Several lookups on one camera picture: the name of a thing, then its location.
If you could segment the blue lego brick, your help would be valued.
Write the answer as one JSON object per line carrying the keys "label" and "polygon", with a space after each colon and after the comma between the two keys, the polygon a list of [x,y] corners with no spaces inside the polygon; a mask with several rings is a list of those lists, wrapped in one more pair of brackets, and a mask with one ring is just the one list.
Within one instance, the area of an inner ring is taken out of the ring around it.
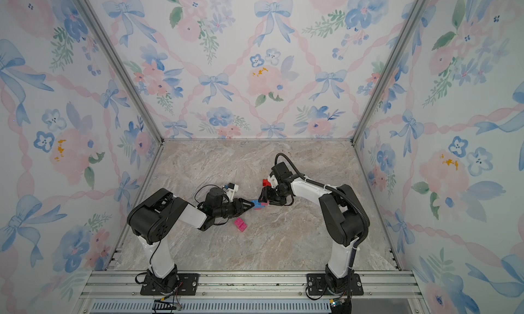
{"label": "blue lego brick", "polygon": [[266,207],[266,206],[262,206],[258,200],[253,200],[252,202],[254,204],[253,206],[254,210],[262,210]]}

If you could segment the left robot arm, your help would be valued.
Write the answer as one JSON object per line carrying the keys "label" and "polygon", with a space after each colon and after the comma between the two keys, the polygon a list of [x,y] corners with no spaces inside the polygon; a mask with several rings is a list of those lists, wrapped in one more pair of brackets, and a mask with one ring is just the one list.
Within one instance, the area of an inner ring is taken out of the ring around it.
{"label": "left robot arm", "polygon": [[135,280],[141,286],[140,295],[167,298],[197,293],[200,275],[178,272],[165,238],[177,222],[204,232],[219,226],[220,218],[225,221],[240,218],[253,209],[255,203],[235,197],[237,189],[235,184],[211,185],[205,199],[194,206],[161,188],[131,210],[127,224],[138,237],[147,258],[147,270],[138,275],[143,280]]}

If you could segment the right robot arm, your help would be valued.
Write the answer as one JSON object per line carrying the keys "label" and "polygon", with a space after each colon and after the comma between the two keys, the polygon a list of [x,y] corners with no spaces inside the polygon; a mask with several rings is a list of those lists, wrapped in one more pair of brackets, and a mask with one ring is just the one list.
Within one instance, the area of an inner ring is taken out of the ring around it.
{"label": "right robot arm", "polygon": [[269,186],[261,193],[271,205],[285,206],[287,198],[303,198],[317,204],[333,245],[326,264],[326,285],[333,294],[349,293],[358,246],[368,236],[370,220],[353,188],[323,184],[302,173],[293,173],[284,162],[275,164]]}

